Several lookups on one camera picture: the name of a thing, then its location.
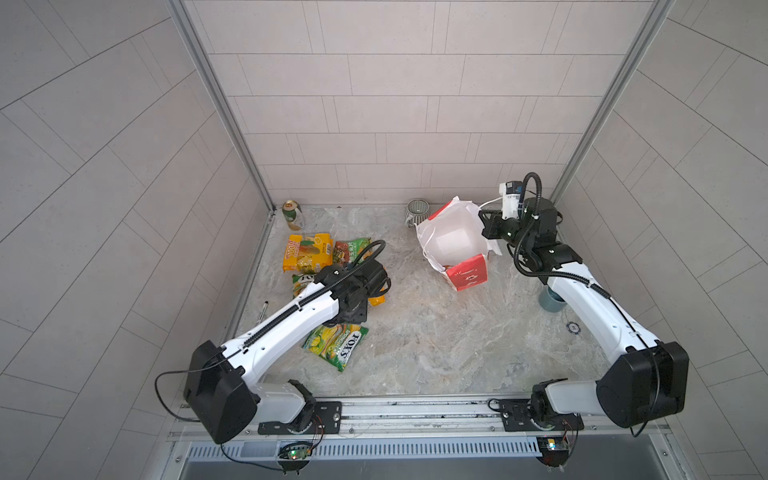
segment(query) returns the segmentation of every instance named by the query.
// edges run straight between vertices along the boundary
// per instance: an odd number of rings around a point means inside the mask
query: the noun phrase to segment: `white tiled wall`
[[[670,424],[700,480],[768,478],[766,24],[763,0],[678,0],[558,205],[600,281],[688,351]]]
[[[162,0],[2,2],[0,61],[0,476],[139,478],[267,210]]]
[[[401,204],[552,188],[650,2],[185,5],[276,201]]]

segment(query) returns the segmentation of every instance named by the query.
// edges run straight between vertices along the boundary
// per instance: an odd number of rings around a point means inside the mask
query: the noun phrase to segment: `wire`
[[[168,413],[170,413],[170,414],[171,414],[171,415],[172,415],[172,416],[173,416],[175,419],[183,420],[183,421],[185,421],[185,422],[200,422],[200,420],[199,420],[199,419],[188,419],[187,417],[178,416],[178,415],[176,415],[175,413],[173,413],[173,412],[172,412],[172,411],[171,411],[171,410],[168,408],[168,406],[167,406],[167,405],[165,405],[165,402],[163,401],[163,397],[161,397],[161,396],[160,396],[160,389],[157,387],[157,381],[158,381],[158,380],[160,379],[160,377],[162,377],[163,375],[173,375],[173,374],[177,374],[177,373],[197,373],[197,372],[204,372],[205,370],[210,370],[210,369],[212,369],[212,368],[218,367],[219,365],[221,365],[222,363],[224,363],[224,362],[226,362],[227,360],[231,359],[232,357],[234,357],[234,356],[235,356],[235,355],[237,355],[238,353],[240,353],[240,351],[239,351],[239,350],[237,350],[235,353],[233,353],[232,355],[228,356],[228,357],[227,357],[227,358],[225,358],[224,360],[221,360],[221,361],[219,361],[219,362],[216,362],[216,363],[214,363],[213,365],[209,365],[209,366],[206,366],[206,367],[204,367],[204,368],[202,368],[202,369],[197,369],[197,370],[169,370],[168,372],[162,372],[160,375],[158,375],[157,377],[155,377],[155,379],[154,379],[154,393],[155,393],[155,395],[157,395],[157,399],[158,399],[158,400],[160,400],[160,404],[163,406],[163,408],[165,409],[165,411],[166,411],[166,412],[168,412]]]
[[[221,447],[221,453],[223,453],[225,457],[227,457],[229,460],[231,460],[231,461],[233,461],[235,463],[242,463],[242,464],[245,464],[245,465],[253,465],[255,467],[261,467],[261,468],[264,468],[266,470],[273,470],[275,472],[282,472],[283,471],[282,468],[268,467],[266,465],[261,465],[260,463],[255,463],[255,462],[244,462],[243,460],[235,460],[234,458],[232,458],[229,455],[227,455],[227,452],[224,451],[224,444],[223,443],[221,445],[219,445],[219,446]]]

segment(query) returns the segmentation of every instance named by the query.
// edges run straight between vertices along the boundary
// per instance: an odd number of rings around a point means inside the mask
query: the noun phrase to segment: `soda can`
[[[291,230],[301,230],[304,228],[304,215],[301,212],[299,202],[288,200],[284,203],[283,216],[286,218],[288,228]]]

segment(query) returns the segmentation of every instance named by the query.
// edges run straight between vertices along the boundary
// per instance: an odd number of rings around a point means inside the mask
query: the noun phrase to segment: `red and white paper box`
[[[488,252],[502,254],[496,240],[482,236],[479,211],[474,203],[453,197],[416,226],[424,257],[457,292],[487,281]]]

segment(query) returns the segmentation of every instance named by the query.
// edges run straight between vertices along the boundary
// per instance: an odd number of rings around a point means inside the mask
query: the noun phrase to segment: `marble floor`
[[[386,303],[370,308],[367,337],[344,372],[294,346],[265,382],[301,381],[315,396],[530,392],[553,378],[597,379],[608,368],[594,337],[566,323],[570,308],[539,305],[542,285],[520,275],[511,257],[491,254],[487,283],[455,292],[422,256],[404,207],[307,207],[306,232],[333,239],[384,239],[378,257],[392,278]],[[238,334],[252,328],[265,300],[271,315],[291,300],[282,255],[290,231],[278,214],[267,241]]]

